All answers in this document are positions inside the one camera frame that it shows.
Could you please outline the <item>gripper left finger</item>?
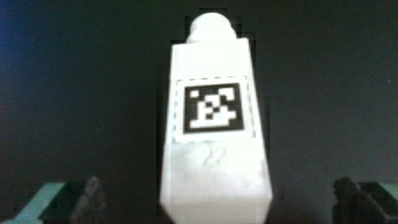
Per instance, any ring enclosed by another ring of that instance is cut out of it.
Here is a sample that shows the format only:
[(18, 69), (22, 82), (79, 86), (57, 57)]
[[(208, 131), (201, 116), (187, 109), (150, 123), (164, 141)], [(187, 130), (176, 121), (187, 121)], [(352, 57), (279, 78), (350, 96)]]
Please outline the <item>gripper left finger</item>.
[(100, 179), (47, 183), (15, 221), (18, 224), (107, 224)]

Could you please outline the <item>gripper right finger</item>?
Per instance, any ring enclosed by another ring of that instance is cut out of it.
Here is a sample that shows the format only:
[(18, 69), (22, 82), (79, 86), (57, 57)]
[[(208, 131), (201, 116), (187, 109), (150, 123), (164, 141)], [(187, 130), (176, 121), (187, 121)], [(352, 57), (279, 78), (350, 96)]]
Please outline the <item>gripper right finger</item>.
[(398, 224), (398, 182), (334, 182), (333, 224)]

